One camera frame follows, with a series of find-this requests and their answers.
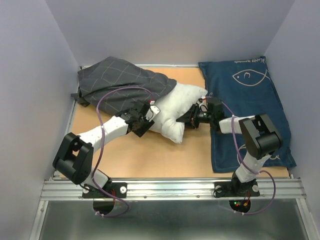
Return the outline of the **white stained pillow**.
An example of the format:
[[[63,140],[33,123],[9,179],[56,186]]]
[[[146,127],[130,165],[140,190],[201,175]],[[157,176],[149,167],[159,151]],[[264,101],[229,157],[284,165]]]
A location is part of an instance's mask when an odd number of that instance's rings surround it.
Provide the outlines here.
[[[160,113],[153,119],[154,124],[149,130],[161,134],[176,144],[182,143],[185,124],[178,122],[177,119],[187,113],[191,106],[207,93],[205,88],[177,83],[170,93],[155,102]]]

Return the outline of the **grey checked pillowcase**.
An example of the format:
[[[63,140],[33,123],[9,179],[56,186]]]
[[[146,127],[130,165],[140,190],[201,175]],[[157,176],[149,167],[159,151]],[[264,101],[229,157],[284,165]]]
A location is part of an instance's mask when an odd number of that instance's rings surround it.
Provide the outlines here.
[[[84,107],[97,106],[99,100],[110,93],[99,105],[99,110],[109,115],[129,109],[137,101],[157,101],[177,85],[175,79],[162,73],[112,56],[79,70],[77,74],[78,90],[71,97]]]

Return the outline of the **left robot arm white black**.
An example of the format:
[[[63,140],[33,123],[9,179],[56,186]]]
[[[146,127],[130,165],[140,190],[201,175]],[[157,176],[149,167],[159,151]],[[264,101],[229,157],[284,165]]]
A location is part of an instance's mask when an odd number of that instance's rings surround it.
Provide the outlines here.
[[[154,118],[160,112],[153,101],[147,103],[139,100],[89,131],[78,135],[72,132],[66,134],[53,160],[53,168],[75,185],[92,187],[100,197],[118,199],[118,196],[112,195],[114,191],[111,191],[110,177],[97,166],[92,167],[93,156],[100,151],[100,161],[104,146],[128,133],[142,137],[154,125]]]

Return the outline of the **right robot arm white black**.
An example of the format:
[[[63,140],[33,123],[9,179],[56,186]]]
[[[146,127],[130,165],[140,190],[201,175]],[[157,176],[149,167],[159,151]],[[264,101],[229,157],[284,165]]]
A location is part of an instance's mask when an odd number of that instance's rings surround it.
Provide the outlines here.
[[[201,123],[209,124],[219,134],[242,135],[246,154],[237,152],[240,165],[230,181],[218,182],[213,195],[216,198],[259,196],[257,175],[265,162],[283,145],[283,139],[266,113],[226,117],[225,104],[217,97],[202,97],[177,119],[186,127],[197,129]]]

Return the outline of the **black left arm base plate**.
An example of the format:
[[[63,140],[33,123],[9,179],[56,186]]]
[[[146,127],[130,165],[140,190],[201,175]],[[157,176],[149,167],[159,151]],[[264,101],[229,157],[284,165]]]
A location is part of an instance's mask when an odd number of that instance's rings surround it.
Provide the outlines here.
[[[99,190],[96,186],[85,184],[84,187],[85,189],[82,189],[81,195],[83,199],[110,198],[108,195]],[[112,196],[125,199],[127,197],[128,184],[126,182],[112,182],[107,183],[105,186],[102,187],[102,189]]]

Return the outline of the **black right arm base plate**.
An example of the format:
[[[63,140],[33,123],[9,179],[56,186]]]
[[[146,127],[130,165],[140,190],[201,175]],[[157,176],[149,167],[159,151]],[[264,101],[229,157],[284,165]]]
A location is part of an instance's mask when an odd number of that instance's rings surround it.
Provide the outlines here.
[[[214,184],[215,198],[259,197],[260,191],[257,181],[241,183],[237,180],[218,181]]]

